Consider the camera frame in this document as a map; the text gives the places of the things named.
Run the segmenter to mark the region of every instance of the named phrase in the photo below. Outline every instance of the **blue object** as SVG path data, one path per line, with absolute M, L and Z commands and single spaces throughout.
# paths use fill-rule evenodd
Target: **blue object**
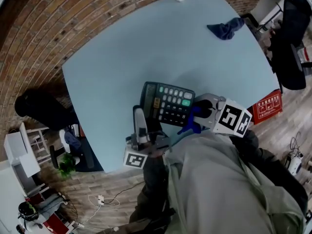
M 190 129 L 193 130 L 195 134 L 201 133 L 201 127 L 198 123 L 194 122 L 194 113 L 200 113 L 201 108 L 200 107 L 193 107 L 190 113 L 190 116 L 187 120 L 187 125 L 183 127 L 177 134 L 180 135 L 181 133 L 184 133 Z
M 132 107 L 146 81 L 224 96 L 246 108 L 279 88 L 246 25 L 231 41 L 207 32 L 207 24 L 234 17 L 225 0 L 158 0 L 106 28 L 63 64 L 75 112 L 105 172 L 123 167 Z M 173 143 L 186 134 L 162 128 Z
M 229 40 L 233 38 L 234 32 L 243 27 L 244 24 L 243 18 L 233 18 L 226 24 L 207 25 L 207 28 L 221 40 Z
M 76 150 L 78 150 L 81 146 L 81 142 L 79 141 L 79 139 L 77 139 L 75 135 L 73 135 L 71 131 L 65 132 L 64 139 L 68 145 L 72 145 Z

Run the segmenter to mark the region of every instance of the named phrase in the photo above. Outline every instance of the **power strip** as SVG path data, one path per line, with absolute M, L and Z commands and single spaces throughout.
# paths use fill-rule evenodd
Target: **power strip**
M 99 195 L 97 197 L 97 202 L 98 202 L 99 205 L 104 205 L 104 197 L 103 197 L 103 195 Z

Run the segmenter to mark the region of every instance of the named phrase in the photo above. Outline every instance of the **green button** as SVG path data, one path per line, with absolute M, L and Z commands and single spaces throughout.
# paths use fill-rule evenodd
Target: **green button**
M 189 106 L 191 104 L 191 101 L 190 100 L 187 100 L 187 99 L 184 99 L 183 101 L 182 101 L 182 105 L 183 106 Z

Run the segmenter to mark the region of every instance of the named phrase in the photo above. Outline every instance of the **calculator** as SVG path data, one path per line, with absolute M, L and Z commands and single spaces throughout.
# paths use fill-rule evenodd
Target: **calculator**
M 157 119 L 175 126 L 185 126 L 191 113 L 195 92 L 157 82 L 146 82 L 140 107 L 146 119 Z

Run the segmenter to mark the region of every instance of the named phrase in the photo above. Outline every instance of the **brick wall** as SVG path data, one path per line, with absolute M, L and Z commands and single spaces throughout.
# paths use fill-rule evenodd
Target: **brick wall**
M 153 1 L 6 0 L 0 9 L 0 140 L 25 120 L 15 113 L 17 96 L 27 88 L 45 87 L 70 103 L 61 66 L 107 26 Z M 259 0 L 227 1 L 243 14 Z

